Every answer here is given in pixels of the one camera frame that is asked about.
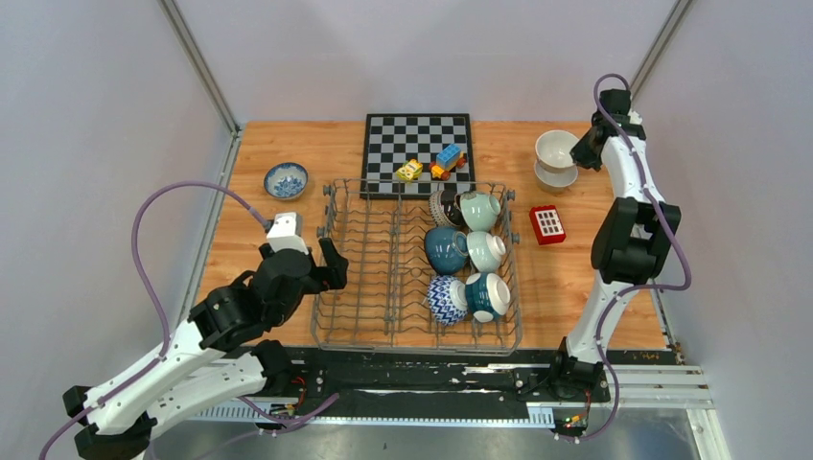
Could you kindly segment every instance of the white wall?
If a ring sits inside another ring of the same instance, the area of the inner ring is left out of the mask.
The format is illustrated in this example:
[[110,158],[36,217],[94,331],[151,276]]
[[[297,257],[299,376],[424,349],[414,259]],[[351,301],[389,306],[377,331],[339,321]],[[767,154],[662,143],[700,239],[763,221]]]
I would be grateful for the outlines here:
[[[153,190],[214,179],[228,135],[157,2],[0,2],[0,445],[35,458],[61,394],[160,340],[129,254]],[[156,202],[140,242],[179,315],[210,195]],[[72,430],[49,458],[76,458]]]
[[467,111],[584,120],[632,77],[673,0],[180,0],[235,116],[362,120]]
[[810,457],[811,22],[809,2],[698,1],[636,103],[695,274],[669,317],[735,459]]

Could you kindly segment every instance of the metal wire rack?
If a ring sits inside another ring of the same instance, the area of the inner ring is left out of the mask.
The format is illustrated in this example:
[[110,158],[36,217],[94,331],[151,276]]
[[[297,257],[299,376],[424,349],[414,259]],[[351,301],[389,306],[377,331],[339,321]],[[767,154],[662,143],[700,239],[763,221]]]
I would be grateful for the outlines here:
[[[505,185],[472,182],[501,204],[492,229],[506,243],[506,255],[497,271],[511,289],[507,314],[480,323],[469,315],[444,327],[432,318],[426,292],[434,271],[424,252],[424,237],[435,226],[426,200],[371,199],[368,179],[337,179],[325,186],[330,197],[327,216],[318,236],[334,240],[350,261],[347,287],[320,294],[314,301],[311,333],[327,350],[435,353],[505,356],[517,349],[523,336],[517,287],[514,243],[508,201],[514,192]],[[474,268],[457,276],[464,280]]]

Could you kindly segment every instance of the gray floor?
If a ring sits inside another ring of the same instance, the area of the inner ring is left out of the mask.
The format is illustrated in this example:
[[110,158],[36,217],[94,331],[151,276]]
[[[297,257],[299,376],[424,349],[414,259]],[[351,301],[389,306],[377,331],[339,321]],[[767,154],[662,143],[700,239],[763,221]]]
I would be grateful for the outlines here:
[[[608,411],[595,408],[598,427]],[[161,460],[185,460],[220,446],[253,425],[186,422],[155,444]],[[220,448],[208,460],[435,460],[435,459],[699,459],[683,410],[622,409],[602,437],[579,446],[530,428],[437,428],[311,425],[273,439],[252,436]]]

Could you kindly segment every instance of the wooden tabletop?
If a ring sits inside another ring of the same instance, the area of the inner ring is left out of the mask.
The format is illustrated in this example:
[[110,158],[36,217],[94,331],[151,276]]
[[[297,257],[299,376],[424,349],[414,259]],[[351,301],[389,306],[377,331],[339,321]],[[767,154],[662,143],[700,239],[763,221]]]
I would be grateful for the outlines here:
[[[516,190],[514,232],[523,315],[521,348],[556,348],[575,325],[592,288],[592,240],[613,201],[606,171],[579,170],[579,178],[561,195],[553,196],[536,185],[534,144],[551,129],[564,129],[578,137],[589,125],[554,122],[473,122],[477,180],[503,182]],[[317,226],[324,225],[328,197],[322,186],[337,178],[359,177],[364,122],[252,122],[245,129],[229,188],[255,206],[267,219],[277,213],[302,215],[302,236],[315,246]],[[263,178],[272,166],[295,161],[308,169],[305,193],[293,202],[270,197]],[[553,204],[567,231],[559,244],[539,246],[531,227],[530,208]],[[231,199],[224,202],[198,292],[198,300],[213,288],[229,284],[260,262],[258,247],[265,242],[256,221]],[[314,345],[311,327],[313,300],[306,298],[294,317],[267,338],[285,345]],[[611,348],[663,348],[660,322],[649,294],[638,295],[624,312]]]

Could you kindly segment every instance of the red box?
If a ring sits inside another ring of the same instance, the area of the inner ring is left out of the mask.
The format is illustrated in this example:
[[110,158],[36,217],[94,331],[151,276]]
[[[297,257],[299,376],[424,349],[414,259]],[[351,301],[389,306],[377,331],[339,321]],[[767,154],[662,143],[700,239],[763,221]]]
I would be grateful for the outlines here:
[[559,212],[556,206],[538,206],[531,208],[531,226],[536,234],[536,242],[539,245],[563,242],[567,237],[565,227],[559,219]]

